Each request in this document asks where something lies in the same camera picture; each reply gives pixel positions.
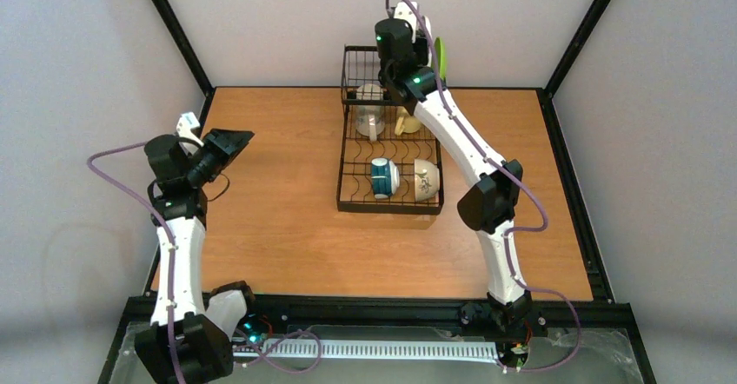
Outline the green plate woven rim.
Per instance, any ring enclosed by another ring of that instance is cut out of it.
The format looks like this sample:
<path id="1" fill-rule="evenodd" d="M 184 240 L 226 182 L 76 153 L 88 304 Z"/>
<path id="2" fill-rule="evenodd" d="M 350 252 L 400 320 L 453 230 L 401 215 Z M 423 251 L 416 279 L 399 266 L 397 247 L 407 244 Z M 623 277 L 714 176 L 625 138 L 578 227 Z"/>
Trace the green plate woven rim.
<path id="1" fill-rule="evenodd" d="M 439 78 L 442 81 L 443 85 L 446 85 L 446 75 L 447 75 L 447 52 L 445 48 L 445 44 L 443 40 L 440 37 L 436 37 L 434 39 L 434 59 L 437 62 L 437 70 L 436 75 L 439 76 Z"/>

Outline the white bowl dark outside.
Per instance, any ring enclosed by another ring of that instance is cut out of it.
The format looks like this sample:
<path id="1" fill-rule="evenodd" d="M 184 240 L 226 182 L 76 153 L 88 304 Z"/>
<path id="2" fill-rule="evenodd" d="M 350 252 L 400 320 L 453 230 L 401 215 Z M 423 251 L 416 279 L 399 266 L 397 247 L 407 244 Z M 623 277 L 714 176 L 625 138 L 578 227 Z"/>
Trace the white bowl dark outside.
<path id="1" fill-rule="evenodd" d="M 370 164 L 370 181 L 374 198 L 389 199 L 399 188 L 399 169 L 393 161 L 385 157 L 374 158 Z"/>

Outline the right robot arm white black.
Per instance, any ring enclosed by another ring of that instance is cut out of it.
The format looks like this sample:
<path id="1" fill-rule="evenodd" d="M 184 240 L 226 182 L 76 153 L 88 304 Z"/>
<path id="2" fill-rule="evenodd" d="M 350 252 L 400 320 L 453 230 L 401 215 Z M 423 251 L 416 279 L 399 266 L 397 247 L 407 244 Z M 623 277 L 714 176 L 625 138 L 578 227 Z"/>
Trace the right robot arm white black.
<path id="1" fill-rule="evenodd" d="M 531 308 L 513 234 L 521 164 L 484 141 L 456 105 L 435 66 L 422 61 L 410 23 L 388 18 L 375 25 L 379 81 L 393 101 L 428 128 L 463 173 L 469 189 L 456 205 L 476 232 L 488 271 L 489 319 L 500 331 L 521 324 Z"/>

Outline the black wire dish rack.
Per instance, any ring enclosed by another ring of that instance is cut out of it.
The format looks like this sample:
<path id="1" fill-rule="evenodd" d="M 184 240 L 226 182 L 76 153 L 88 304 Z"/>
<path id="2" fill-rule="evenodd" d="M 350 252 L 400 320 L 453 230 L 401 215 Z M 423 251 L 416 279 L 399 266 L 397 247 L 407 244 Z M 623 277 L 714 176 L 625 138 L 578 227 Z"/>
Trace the black wire dish rack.
<path id="1" fill-rule="evenodd" d="M 442 169 L 440 143 L 429 129 L 421 128 L 413 134 L 394 134 L 395 105 L 378 80 L 380 61 L 374 46 L 346 45 L 342 54 L 341 101 L 343 114 L 342 150 L 337 176 L 336 206 L 342 212 L 439 215 L 444 204 L 444 191 L 434 199 L 417 202 L 414 194 L 414 159 L 430 161 Z M 369 104 L 357 100 L 357 89 L 366 83 L 379 85 L 383 91 L 385 128 L 376 142 L 360 135 L 355 128 L 355 106 Z M 386 200 L 376 200 L 371 187 L 370 167 L 374 158 L 393 161 L 400 173 L 396 193 Z"/>

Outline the yellow mug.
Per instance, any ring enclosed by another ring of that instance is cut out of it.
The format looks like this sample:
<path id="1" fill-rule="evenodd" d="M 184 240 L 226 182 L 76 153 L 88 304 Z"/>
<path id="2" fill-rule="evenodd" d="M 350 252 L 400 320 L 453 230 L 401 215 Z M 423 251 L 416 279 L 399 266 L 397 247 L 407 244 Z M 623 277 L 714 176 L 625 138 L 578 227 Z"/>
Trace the yellow mug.
<path id="1" fill-rule="evenodd" d="M 394 134 L 401 136 L 403 134 L 413 134 L 422 128 L 420 120 L 411 116 L 404 107 L 398 107 L 396 112 L 396 120 Z"/>

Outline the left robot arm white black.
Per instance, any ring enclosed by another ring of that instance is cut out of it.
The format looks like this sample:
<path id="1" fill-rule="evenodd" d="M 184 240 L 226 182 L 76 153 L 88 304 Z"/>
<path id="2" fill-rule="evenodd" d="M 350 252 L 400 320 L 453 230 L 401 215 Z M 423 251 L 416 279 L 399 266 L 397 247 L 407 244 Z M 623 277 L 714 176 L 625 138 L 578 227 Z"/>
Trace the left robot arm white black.
<path id="1" fill-rule="evenodd" d="M 144 146 L 159 196 L 149 198 L 161 257 L 158 296 L 135 350 L 157 383 L 208 383 L 234 369 L 231 338 L 254 300 L 245 281 L 202 292 L 202 251 L 213 182 L 246 148 L 248 130 L 212 129 L 200 140 L 162 135 Z"/>

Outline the white mug coral pattern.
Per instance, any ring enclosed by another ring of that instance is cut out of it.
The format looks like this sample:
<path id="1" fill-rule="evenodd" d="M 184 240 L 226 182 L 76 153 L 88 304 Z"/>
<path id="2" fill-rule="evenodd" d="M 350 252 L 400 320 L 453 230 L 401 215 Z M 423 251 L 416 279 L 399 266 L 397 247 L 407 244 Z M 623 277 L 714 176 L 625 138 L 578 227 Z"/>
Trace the white mug coral pattern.
<path id="1" fill-rule="evenodd" d="M 383 100 L 382 88 L 373 83 L 363 84 L 356 91 L 356 99 L 369 101 L 369 104 L 355 106 L 356 131 L 371 142 L 376 142 L 385 128 L 383 107 L 380 105 Z"/>

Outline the cream bowl floral pattern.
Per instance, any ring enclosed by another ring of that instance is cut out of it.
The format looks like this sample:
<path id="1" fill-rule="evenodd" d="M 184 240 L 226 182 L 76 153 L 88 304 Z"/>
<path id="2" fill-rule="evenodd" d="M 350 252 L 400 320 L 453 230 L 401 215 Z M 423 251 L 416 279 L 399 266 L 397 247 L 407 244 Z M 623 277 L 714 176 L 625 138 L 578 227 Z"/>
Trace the cream bowl floral pattern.
<path id="1" fill-rule="evenodd" d="M 414 159 L 414 194 L 417 202 L 434 199 L 441 187 L 440 170 L 436 164 Z"/>

